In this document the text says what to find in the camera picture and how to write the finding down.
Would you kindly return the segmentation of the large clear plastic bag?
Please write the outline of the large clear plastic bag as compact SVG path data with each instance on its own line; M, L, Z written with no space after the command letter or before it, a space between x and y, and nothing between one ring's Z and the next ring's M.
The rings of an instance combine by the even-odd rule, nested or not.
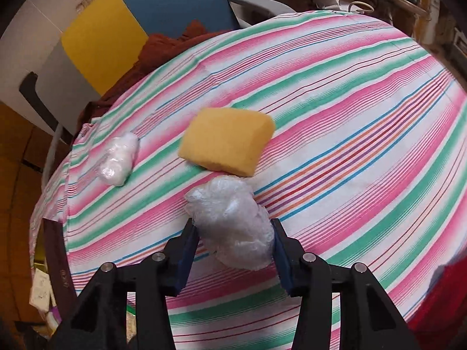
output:
M229 268L258 271L272 261L275 232L245 179L221 175L185 194L203 245Z

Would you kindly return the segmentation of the small white plastic bag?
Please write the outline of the small white plastic bag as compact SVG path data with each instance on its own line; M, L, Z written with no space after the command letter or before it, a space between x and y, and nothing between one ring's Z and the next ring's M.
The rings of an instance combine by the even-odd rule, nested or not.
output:
M134 167L139 151L139 138L131 132L114 137L106 148L99 166L100 179L111 186L123 186Z

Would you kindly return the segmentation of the yellow sponge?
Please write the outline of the yellow sponge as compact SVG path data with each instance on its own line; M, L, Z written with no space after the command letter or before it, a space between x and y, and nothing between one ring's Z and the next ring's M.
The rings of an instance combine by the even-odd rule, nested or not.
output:
M184 132L178 156L212 172L251 177L275 130L258 111L204 108Z

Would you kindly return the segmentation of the dark red blanket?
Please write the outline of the dark red blanket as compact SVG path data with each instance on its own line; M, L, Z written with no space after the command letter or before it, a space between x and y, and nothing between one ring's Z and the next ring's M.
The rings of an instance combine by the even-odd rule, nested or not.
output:
M188 51L188 49L226 32L229 32L229 29L208 32L199 21L194 20L184 30L184 33L176 39L161 33L151 34L143 45L138 56L138 61L136 61L133 67L122 75L114 86L106 91L103 97L87 103L85 109L78 117L77 130L74 137L78 137L79 132L86 123L90 123L92 118L103 116L122 94L147 75L178 55Z

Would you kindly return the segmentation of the grey yellow blue chair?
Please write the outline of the grey yellow blue chair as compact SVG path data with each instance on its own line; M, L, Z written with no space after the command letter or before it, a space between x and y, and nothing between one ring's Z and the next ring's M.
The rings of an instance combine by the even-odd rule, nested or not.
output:
M71 143L79 114L134 65L149 35L177 38L194 20L210 32L248 27L233 12L234 3L266 18L292 12L275 0L94 0L84 8L40 71L29 73L19 86L55 132L41 184L51 176L59 141Z

